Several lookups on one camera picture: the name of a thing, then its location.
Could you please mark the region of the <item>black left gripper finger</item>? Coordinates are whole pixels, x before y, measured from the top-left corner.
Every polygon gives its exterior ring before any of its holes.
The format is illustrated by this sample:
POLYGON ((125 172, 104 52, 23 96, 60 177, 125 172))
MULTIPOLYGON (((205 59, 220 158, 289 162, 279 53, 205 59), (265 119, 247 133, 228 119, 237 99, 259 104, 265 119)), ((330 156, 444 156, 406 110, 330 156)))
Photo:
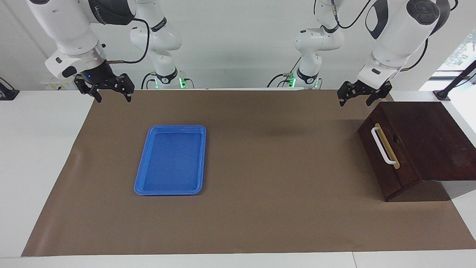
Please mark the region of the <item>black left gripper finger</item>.
POLYGON ((385 99, 388 96, 391 89, 392 89, 391 82, 387 81, 378 90, 371 90, 371 94, 366 100, 367 106, 371 106, 372 103, 378 99, 385 99))
POLYGON ((340 107, 343 107, 345 103, 353 97, 353 88, 349 81, 345 81, 338 89, 338 99, 340 107))

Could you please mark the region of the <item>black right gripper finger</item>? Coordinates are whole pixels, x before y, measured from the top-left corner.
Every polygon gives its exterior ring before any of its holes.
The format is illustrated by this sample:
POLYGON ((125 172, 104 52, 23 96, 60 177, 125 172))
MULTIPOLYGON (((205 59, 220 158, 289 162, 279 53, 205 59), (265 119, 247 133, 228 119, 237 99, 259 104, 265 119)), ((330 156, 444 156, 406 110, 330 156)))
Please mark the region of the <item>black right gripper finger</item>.
POLYGON ((123 73, 117 77, 117 92, 124 95, 127 102, 131 102, 135 85, 129 75, 123 73))
POLYGON ((91 87, 88 86, 85 78, 80 74, 75 75, 74 83, 81 94, 93 97, 96 102, 102 102, 102 96, 98 92, 98 84, 93 84, 91 87))

